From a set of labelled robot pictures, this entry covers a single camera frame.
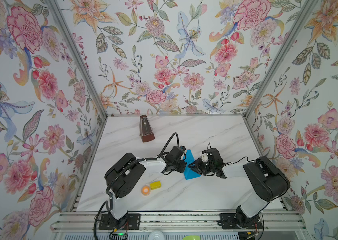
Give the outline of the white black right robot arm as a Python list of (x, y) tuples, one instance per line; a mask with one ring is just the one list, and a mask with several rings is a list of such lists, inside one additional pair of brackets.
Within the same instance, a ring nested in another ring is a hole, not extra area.
[(265, 156), (245, 163), (243, 159), (225, 163), (220, 152), (211, 148), (188, 164), (188, 168), (205, 177), (248, 178), (252, 186), (250, 195), (237, 207), (234, 217), (236, 224), (240, 226), (258, 217), (271, 201), (283, 196), (291, 186), (286, 175)]

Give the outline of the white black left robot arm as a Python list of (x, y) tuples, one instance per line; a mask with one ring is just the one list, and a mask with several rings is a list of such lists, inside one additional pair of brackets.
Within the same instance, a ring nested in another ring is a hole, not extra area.
[(105, 174), (106, 194), (109, 196), (109, 212), (113, 219), (121, 220), (128, 213), (128, 205), (119, 203), (137, 185), (143, 174), (184, 173), (186, 148), (174, 146), (170, 152), (163, 152), (152, 158), (137, 158), (126, 153)]

